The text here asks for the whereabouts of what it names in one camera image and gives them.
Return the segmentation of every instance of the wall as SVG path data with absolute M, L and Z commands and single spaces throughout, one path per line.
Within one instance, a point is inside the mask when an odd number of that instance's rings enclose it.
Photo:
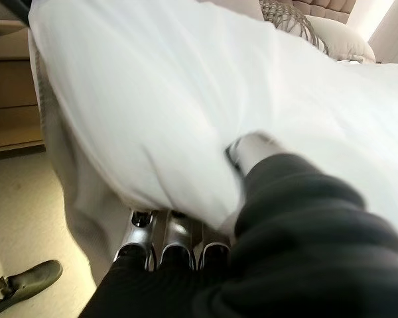
M 394 0 L 357 0 L 347 25 L 368 41 Z
M 398 63 L 398 0 L 383 18 L 369 41 L 376 60 L 383 63 Z

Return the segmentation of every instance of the wooden furniture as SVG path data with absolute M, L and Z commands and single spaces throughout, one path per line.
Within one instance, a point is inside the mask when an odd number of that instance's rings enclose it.
M 0 21 L 0 151 L 38 144 L 40 114 L 27 29 L 18 21 Z

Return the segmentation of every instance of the beige carpet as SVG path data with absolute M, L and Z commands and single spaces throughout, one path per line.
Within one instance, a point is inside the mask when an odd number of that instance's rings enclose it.
M 6 275 L 49 259 L 64 267 L 53 286 L 0 318 L 77 317 L 94 292 L 88 261 L 66 228 L 60 184 L 43 152 L 0 160 L 0 259 Z

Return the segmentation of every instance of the white pillow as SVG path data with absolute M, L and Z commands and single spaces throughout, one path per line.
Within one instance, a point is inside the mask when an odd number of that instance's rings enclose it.
M 315 33 L 326 43 L 329 57 L 341 61 L 375 63 L 376 57 L 370 45 L 347 25 L 326 18 L 307 15 Z

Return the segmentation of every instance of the shoe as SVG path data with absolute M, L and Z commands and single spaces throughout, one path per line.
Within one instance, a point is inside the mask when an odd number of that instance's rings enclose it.
M 228 160 L 244 176 L 260 161 L 283 153 L 287 153 L 287 150 L 261 132 L 247 134 L 237 139 L 226 149 Z
M 226 235 L 202 225 L 203 250 L 200 253 L 198 269 L 227 268 L 230 253 L 230 240 Z
M 193 223 L 191 219 L 176 211 L 168 213 L 159 268 L 196 269 L 192 233 Z
M 143 249 L 143 253 L 138 255 L 142 259 L 144 258 L 145 270 L 155 270 L 157 260 L 155 246 L 153 244 L 153 232 L 156 222 L 157 211 L 151 211 L 149 213 L 133 211 L 124 235 L 123 243 L 113 261 L 116 261 L 120 256 L 124 256 L 131 251 L 132 246 L 139 246 Z
M 62 275 L 62 271 L 62 265 L 57 260 L 48 260 L 23 273 L 9 276 L 5 281 L 11 293 L 0 300 L 0 313 L 51 286 Z

